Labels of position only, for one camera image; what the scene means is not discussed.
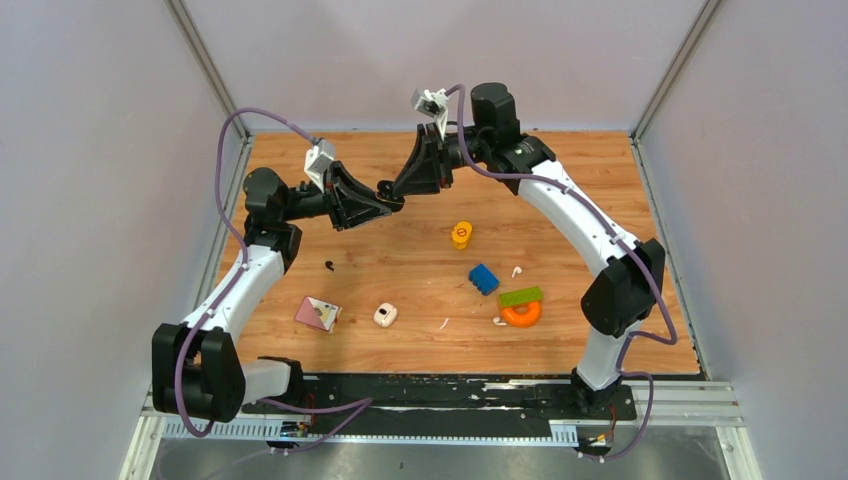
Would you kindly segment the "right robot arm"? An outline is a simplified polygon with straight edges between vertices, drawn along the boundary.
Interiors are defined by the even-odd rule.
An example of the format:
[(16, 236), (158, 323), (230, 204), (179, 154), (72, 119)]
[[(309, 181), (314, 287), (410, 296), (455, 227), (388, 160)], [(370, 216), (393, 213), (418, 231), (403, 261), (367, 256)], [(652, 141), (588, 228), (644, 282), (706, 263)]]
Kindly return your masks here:
[(655, 239), (642, 242), (614, 222), (540, 138), (522, 131), (515, 99), (504, 84), (418, 90), (411, 104), (432, 121), (419, 126), (409, 159), (394, 180), (379, 184), (378, 199), (400, 209), (408, 196), (450, 187), (454, 170), (469, 166), (541, 212), (594, 277), (581, 299), (590, 332), (570, 393), (577, 413), (598, 416), (609, 407), (609, 389), (622, 376), (630, 334), (661, 302), (663, 246)]

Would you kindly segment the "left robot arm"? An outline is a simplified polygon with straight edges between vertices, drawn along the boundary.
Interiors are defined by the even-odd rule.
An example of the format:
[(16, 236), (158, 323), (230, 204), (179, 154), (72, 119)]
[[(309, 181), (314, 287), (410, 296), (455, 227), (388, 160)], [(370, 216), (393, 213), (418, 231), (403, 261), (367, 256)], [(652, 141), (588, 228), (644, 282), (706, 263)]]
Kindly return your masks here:
[(178, 324), (161, 324), (152, 337), (152, 402), (162, 413), (225, 423), (245, 404), (268, 400), (283, 413), (306, 400), (301, 364), (265, 356), (244, 364), (236, 343), (266, 293), (290, 269), (302, 231), (297, 221), (328, 217), (352, 229), (403, 208), (391, 182), (371, 189), (339, 161), (318, 183), (287, 186), (272, 169), (250, 172), (242, 184), (248, 216), (243, 245), (224, 279)]

